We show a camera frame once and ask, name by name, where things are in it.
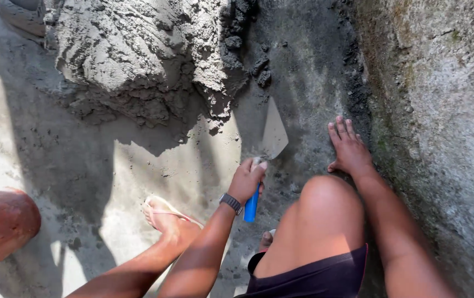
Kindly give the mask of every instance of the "concrete wall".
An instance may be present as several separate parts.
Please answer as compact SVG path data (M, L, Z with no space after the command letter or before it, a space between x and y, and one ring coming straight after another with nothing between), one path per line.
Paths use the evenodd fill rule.
M375 162L474 297L474 0L360 0Z

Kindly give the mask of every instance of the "leg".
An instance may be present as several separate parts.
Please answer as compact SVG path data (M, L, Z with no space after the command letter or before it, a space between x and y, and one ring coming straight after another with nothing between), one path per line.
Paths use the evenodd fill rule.
M151 202L151 207L167 208L157 201ZM175 215L154 214L151 219L146 209L144 213L149 224L161 231L160 240L134 259L89 281L67 298L142 297L200 233L197 225Z
M338 177L314 177L281 218L254 275L278 275L360 248L363 231L364 209L355 190Z

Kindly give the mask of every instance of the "foot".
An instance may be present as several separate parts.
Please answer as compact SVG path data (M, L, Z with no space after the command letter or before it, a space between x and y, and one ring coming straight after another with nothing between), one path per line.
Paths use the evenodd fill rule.
M174 214L153 213L151 217L150 208L154 210L170 211L166 204L151 200L149 206L143 207L143 214L148 224L162 233L162 239L174 241L175 245L187 248L200 233L201 228L192 222L181 220Z
M259 251L264 251L270 247L273 241L273 236L270 232L263 233L261 241L259 241Z

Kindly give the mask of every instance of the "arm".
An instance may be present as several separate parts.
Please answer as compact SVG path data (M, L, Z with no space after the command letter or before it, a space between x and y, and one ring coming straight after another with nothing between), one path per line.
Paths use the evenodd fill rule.
M228 194L241 205L255 193L266 171L262 163L251 172L252 159L245 160L233 176ZM200 235L180 256L167 275L158 297L206 297L211 291L220 269L220 262L230 231L235 211L227 204L220 204Z
M406 205L373 168L369 151L356 135L351 120L337 117L337 131L329 135L337 159L328 171L342 170L353 177L366 206L384 267L389 297L455 297L439 273L426 239Z

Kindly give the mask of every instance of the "wristwatch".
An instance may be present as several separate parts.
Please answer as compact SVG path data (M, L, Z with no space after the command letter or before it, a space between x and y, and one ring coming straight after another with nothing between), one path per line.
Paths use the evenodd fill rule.
M227 193L223 194L220 199L219 199L219 204L220 203L226 203L230 207L232 207L235 210L235 213L239 215L242 211L242 206L239 201L237 201L234 197L228 195Z

